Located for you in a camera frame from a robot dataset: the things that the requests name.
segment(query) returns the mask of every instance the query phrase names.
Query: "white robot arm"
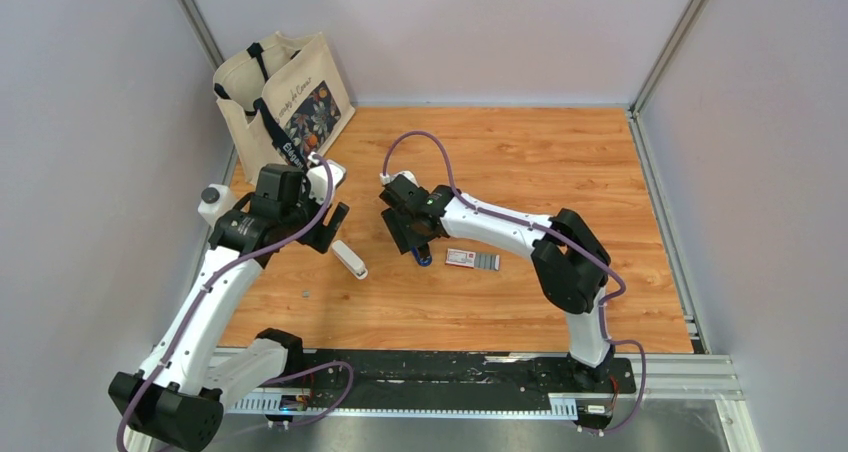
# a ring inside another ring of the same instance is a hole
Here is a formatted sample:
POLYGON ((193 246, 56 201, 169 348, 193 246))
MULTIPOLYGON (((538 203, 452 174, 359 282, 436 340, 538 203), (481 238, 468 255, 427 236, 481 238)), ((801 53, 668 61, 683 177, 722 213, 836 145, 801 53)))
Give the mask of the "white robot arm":
MULTIPOLYGON (((333 161, 329 161, 329 166, 332 197, 346 171, 333 161)), ((273 252, 233 267, 211 290, 204 284, 238 257, 290 237, 313 220, 328 196, 328 182, 323 167, 304 172, 291 166, 268 165, 260 172, 256 191, 235 204, 224 186, 204 190, 198 210, 214 228, 198 277, 170 328, 138 371, 132 375, 118 372, 109 386, 109 396, 124 413, 141 384, 165 360, 177 331, 185 327, 173 355, 162 364, 164 368, 133 411, 130 428, 190 452, 200 451, 214 437, 225 410, 266 380, 302 366, 298 363, 303 360, 301 339, 266 329, 247 349, 209 368, 230 317, 273 252), (248 202, 249 210, 243 211, 248 202), (209 295, 200 302, 191 321, 183 325, 198 294, 209 295)), ((298 242, 326 253, 347 212, 348 207, 339 203, 327 225, 323 223, 325 217, 321 217, 298 242)))
POLYGON ((557 230, 609 264, 610 258, 579 215, 563 209, 557 216, 533 215, 487 204, 450 187, 433 192, 418 186, 404 171, 382 177, 380 198, 389 206, 382 216, 401 253, 416 249, 429 256, 428 243, 438 237, 472 239, 530 260, 545 296, 565 311, 570 356, 585 366, 587 379, 607 378, 614 351, 601 335, 598 301, 605 294, 607 276, 579 254, 560 250, 563 245, 544 231, 511 222, 504 216, 557 230), (494 214, 476 211, 483 208, 494 214))

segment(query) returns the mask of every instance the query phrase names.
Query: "tote bag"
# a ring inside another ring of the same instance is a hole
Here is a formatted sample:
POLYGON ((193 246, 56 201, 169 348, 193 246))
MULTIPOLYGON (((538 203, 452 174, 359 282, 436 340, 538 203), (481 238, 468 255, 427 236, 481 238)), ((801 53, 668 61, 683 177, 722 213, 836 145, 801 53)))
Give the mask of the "tote bag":
POLYGON ((224 62, 213 82, 254 185, 270 163, 306 169, 309 153, 325 154, 354 113, 323 34, 290 39, 277 32, 224 62))

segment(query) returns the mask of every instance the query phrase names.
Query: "wooden floor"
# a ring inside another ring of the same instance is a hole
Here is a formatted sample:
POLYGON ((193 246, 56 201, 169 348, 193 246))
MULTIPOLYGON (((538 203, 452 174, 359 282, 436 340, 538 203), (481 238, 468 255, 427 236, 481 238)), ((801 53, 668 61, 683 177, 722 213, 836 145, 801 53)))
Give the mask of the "wooden floor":
MULTIPOLYGON (((398 253, 380 217, 378 174, 391 142, 412 129, 444 142, 458 186, 475 197, 528 213, 580 213, 628 283, 607 309, 611 335, 637 339, 648 352, 692 352, 619 109, 359 109, 327 155, 348 171, 337 197, 351 211, 338 237, 362 257, 368 277, 357 280, 332 253, 289 246, 247 292, 221 345, 246 346, 275 327, 303 337, 306 347, 568 349, 564 316, 542 295, 530 262, 502 253, 499 272, 449 267, 448 246, 495 252, 456 239, 431 243, 426 268, 398 253)), ((447 183, 438 149, 423 137, 407 139, 392 156, 389 171, 403 169, 428 189, 447 183)), ((239 196, 252 190, 240 169, 232 186, 239 196)))

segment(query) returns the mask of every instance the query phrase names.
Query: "bag strap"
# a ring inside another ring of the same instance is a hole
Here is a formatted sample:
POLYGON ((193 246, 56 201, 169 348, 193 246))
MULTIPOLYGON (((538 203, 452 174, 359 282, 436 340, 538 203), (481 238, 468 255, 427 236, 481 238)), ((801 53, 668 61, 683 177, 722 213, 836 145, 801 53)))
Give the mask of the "bag strap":
MULTIPOLYGON (((233 100, 233 99, 230 98, 230 94, 228 94, 227 91, 224 90, 224 86, 221 85, 221 84, 215 84, 212 87, 212 90, 215 91, 215 95, 217 95, 218 97, 220 97, 224 100, 233 100)), ((256 110, 245 110, 244 115, 246 115, 248 117, 253 117, 254 115, 256 115, 256 110)))
POLYGON ((268 82, 268 69, 265 68, 265 60, 262 59, 262 52, 265 52, 265 49, 262 48, 262 44, 259 42, 254 42, 247 48, 247 53, 250 54, 250 58, 256 59, 256 61, 259 62, 259 68, 262 70, 262 77, 265 77, 265 82, 268 82))
POLYGON ((265 105, 265 100, 263 100, 262 97, 256 99, 253 102, 253 108, 256 109, 262 117, 262 123, 265 125, 265 130, 268 131, 268 135, 271 136, 271 143, 274 144, 274 148, 285 156, 289 164, 306 170, 306 159, 304 159, 303 154, 300 153, 300 147, 294 144, 291 137, 289 137, 283 128, 280 127, 280 124, 274 120, 274 116, 271 115, 271 111, 268 110, 268 106, 265 105))

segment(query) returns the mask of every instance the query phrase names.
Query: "gray wall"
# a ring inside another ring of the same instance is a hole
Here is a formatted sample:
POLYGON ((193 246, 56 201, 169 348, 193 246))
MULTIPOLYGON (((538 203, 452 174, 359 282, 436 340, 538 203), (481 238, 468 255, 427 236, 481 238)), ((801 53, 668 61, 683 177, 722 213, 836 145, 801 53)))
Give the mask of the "gray wall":
POLYGON ((230 151, 176 0, 0 0, 0 450, 114 450, 230 151))
POLYGON ((226 56, 324 31, 368 103, 625 103, 688 0, 197 0, 226 56))
POLYGON ((644 114, 700 319, 767 451, 844 449, 846 17, 711 0, 644 114))

